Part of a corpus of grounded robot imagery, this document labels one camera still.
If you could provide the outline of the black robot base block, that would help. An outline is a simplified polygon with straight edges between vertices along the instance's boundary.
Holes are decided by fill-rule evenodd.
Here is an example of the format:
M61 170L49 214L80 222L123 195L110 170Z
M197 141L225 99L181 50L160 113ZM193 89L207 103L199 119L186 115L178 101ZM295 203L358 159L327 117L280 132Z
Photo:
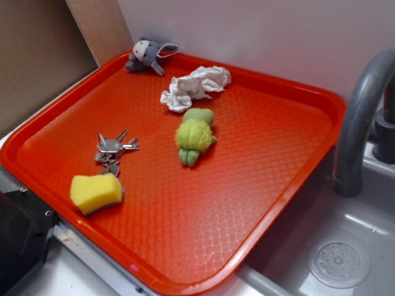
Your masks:
M1 295L44 266L56 221L56 212L29 189L1 193Z

